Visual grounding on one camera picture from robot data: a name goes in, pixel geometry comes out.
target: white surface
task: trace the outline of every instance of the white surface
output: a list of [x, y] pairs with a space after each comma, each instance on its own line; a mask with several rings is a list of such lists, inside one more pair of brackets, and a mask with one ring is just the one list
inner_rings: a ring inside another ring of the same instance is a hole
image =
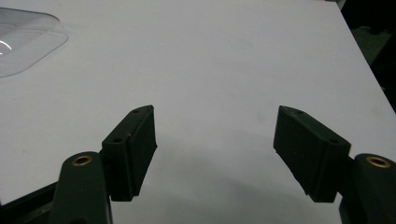
[[340, 223], [272, 148], [279, 105], [396, 160], [396, 120], [335, 3], [18, 1], [58, 17], [69, 40], [0, 79], [0, 195], [56, 181], [62, 162], [132, 109], [155, 107], [159, 145], [115, 223]]

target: clear plastic lid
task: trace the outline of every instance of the clear plastic lid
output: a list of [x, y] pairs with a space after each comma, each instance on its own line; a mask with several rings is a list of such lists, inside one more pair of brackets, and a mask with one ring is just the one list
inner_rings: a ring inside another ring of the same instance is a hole
[[67, 39], [56, 17], [0, 8], [0, 77], [26, 70]]

